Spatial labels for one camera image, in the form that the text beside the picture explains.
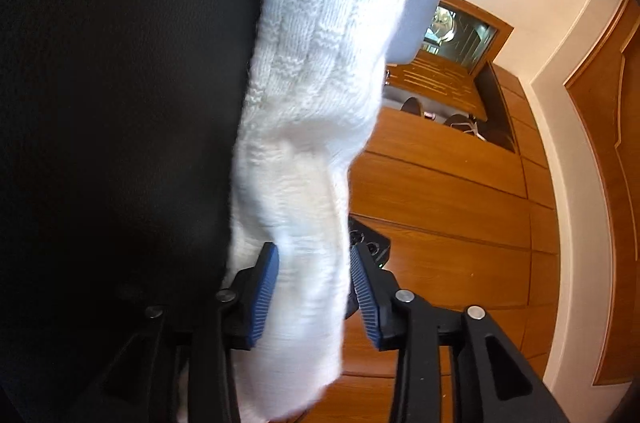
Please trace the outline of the white knitted sweater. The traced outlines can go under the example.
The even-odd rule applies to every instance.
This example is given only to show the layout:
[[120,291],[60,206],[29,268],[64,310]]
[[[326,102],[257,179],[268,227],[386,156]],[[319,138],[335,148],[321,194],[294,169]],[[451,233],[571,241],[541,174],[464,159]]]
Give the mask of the white knitted sweater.
[[235,351],[245,422],[316,403],[342,372],[348,174],[374,130],[405,0],[262,0],[231,174],[228,272],[280,256],[264,333]]

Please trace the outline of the black power strip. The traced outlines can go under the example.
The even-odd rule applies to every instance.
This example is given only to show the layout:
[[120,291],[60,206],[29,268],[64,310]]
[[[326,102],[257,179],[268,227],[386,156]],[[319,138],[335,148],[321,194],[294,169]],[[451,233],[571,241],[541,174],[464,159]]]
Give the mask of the black power strip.
[[362,224],[355,217],[348,217],[350,245],[364,244],[378,267],[384,267],[390,260],[390,238],[382,235],[369,226]]

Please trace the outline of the wooden wardrobe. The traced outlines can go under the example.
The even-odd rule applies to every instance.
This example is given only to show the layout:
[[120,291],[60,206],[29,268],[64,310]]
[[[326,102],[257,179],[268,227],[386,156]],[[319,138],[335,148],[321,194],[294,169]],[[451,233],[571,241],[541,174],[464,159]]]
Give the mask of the wooden wardrobe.
[[[399,287],[435,307],[478,305],[542,378],[560,290],[548,161],[521,86],[495,65],[510,27],[442,0],[390,105],[352,169],[350,213],[390,238]],[[362,316],[347,322],[345,370],[311,422],[393,422],[397,351],[378,351]],[[450,351],[440,353],[442,416],[454,421]]]

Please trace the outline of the wooden door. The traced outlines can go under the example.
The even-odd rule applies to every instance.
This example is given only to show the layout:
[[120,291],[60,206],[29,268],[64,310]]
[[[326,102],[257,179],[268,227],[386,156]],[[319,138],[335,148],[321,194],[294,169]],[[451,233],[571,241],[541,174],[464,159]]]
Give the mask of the wooden door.
[[623,0],[565,83],[597,161],[612,244],[608,324],[594,383],[639,376],[639,4]]

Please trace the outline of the black leather bench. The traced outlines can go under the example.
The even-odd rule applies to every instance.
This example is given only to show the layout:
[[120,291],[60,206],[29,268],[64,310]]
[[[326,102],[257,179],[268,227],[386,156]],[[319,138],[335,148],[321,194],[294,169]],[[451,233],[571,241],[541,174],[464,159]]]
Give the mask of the black leather bench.
[[1,0],[1,417],[219,422],[262,0]]

